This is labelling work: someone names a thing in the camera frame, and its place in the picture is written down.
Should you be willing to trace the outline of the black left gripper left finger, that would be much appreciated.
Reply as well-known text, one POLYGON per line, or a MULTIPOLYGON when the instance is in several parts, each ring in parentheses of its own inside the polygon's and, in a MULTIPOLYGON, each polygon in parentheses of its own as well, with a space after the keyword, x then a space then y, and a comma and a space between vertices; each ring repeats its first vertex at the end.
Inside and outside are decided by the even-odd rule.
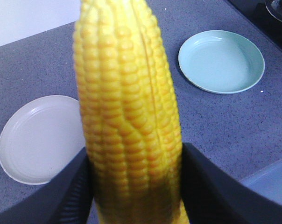
POLYGON ((85 149, 49 183, 0 213, 0 224, 85 224, 92 206, 92 178, 85 149))

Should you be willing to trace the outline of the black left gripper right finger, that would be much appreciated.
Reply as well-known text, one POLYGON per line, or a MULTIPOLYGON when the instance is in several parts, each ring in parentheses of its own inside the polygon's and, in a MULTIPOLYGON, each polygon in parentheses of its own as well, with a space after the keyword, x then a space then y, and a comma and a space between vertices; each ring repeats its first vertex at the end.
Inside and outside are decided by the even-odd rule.
POLYGON ((221 170, 183 143, 181 194, 192 224, 282 224, 282 205, 221 170))

